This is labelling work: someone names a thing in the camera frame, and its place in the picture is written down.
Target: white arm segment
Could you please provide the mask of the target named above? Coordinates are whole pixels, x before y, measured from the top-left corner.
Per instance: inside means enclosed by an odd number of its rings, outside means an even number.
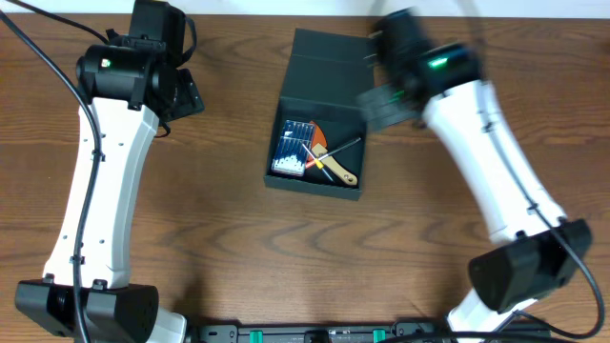
[[[158,117],[143,106],[127,108],[127,101],[94,98],[90,105],[97,117],[105,160],[100,163],[91,207],[83,236],[82,285],[93,280],[108,282],[109,289],[127,287],[130,281],[130,237],[133,208],[140,174],[149,145],[158,126]],[[93,139],[89,121],[82,109],[80,144],[76,169],[64,224],[43,276],[51,273],[54,283],[72,286],[72,256],[78,219],[92,168]]]
[[[530,204],[485,129],[485,117],[479,112],[480,100],[485,101],[489,121],[493,123],[491,130],[523,188],[539,204],[540,212],[550,224],[558,226],[559,218],[565,217],[565,213],[532,171],[504,120],[493,86],[489,82],[473,81],[446,91],[445,96],[432,98],[423,119],[453,156],[466,179],[487,224],[490,240],[503,245],[517,239],[517,232],[534,235],[548,228],[535,212],[528,211]],[[535,299],[523,301],[514,310],[525,309],[534,302]],[[492,332],[504,324],[511,312],[499,314],[490,310],[475,290],[471,290],[447,319],[453,331]]]

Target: wooden paintbrush handle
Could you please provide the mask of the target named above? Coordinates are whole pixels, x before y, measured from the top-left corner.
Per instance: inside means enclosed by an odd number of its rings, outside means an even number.
[[[322,147],[320,144],[316,144],[312,151],[316,156],[320,156],[328,152],[326,148]],[[328,167],[328,169],[338,176],[345,184],[350,186],[355,186],[358,184],[358,178],[341,167],[341,165],[338,164],[332,156],[326,157],[322,163],[324,163],[324,165],[326,165],[326,167]]]

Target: screwdriver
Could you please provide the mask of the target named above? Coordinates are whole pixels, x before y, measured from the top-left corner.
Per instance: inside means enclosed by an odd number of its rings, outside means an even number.
[[[309,148],[307,148],[307,146],[305,145],[305,143],[301,143],[301,145],[303,146],[303,148],[305,148],[305,151],[312,156],[312,158],[314,159],[313,163],[317,165],[317,167],[324,173],[324,175],[326,175],[326,177],[328,177],[329,180],[335,182],[335,180],[333,179],[333,177],[328,174],[328,172],[326,171],[326,166],[324,166],[324,164],[322,162],[319,161],[319,159],[317,159],[317,157],[315,157],[314,153],[309,150]]]
[[[314,164],[316,164],[316,165],[317,165],[317,162],[315,162],[316,160],[317,160],[317,161],[321,161],[321,160],[323,160],[323,159],[324,159],[324,158],[326,158],[326,157],[330,157],[330,156],[332,156],[332,155],[336,154],[337,152],[344,151],[344,150],[346,150],[346,149],[350,148],[351,146],[353,146],[355,143],[359,142],[360,140],[361,140],[361,138],[360,138],[360,137],[358,137],[358,138],[356,138],[356,139],[353,139],[353,140],[351,140],[351,141],[349,141],[349,142],[347,142],[347,143],[343,144],[342,146],[340,146],[340,147],[336,148],[336,149],[335,149],[335,150],[333,150],[333,151],[330,151],[330,152],[326,152],[326,153],[324,153],[323,155],[319,156],[318,158],[315,158],[315,156],[312,156],[312,158],[313,158],[314,160],[313,160],[313,161],[310,161],[310,162],[307,162],[307,164],[305,165],[305,168],[310,168],[310,167],[311,167],[312,165],[314,165]]]

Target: green connector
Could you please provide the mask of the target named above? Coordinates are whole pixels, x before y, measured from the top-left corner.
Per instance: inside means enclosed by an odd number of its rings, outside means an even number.
[[[373,342],[377,343],[382,340],[385,340],[385,330],[383,330],[383,329],[373,330]]]
[[[404,91],[395,92],[394,95],[392,96],[392,99],[390,99],[390,103],[400,100],[400,98],[403,96],[404,96]]]
[[[263,332],[250,332],[250,343],[263,343]]]

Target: green led light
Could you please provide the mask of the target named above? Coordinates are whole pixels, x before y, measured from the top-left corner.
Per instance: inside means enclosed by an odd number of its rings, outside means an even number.
[[[441,57],[441,58],[437,58],[436,60],[432,60],[430,62],[428,62],[428,66],[430,66],[430,68],[432,69],[437,69],[440,68],[444,65],[447,64],[447,57]]]
[[[390,103],[400,100],[400,98],[403,96],[404,96],[404,91],[395,92],[394,96],[392,96],[392,99],[390,99]]]

